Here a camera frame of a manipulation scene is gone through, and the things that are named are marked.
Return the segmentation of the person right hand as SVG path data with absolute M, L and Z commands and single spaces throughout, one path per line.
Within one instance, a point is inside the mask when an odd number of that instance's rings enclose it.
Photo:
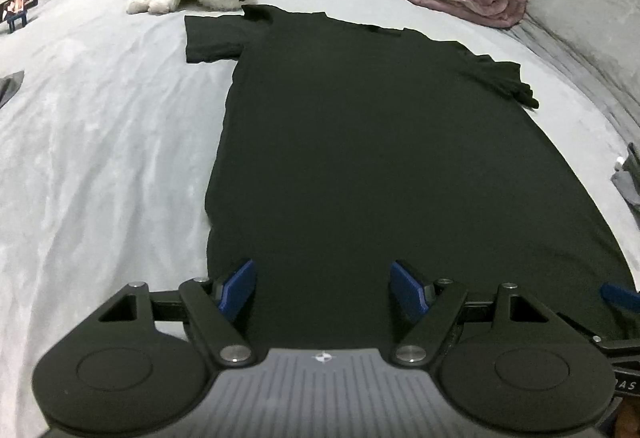
M 615 438 L 640 438 L 640 400 L 627 398 L 620 403 L 614 426 Z

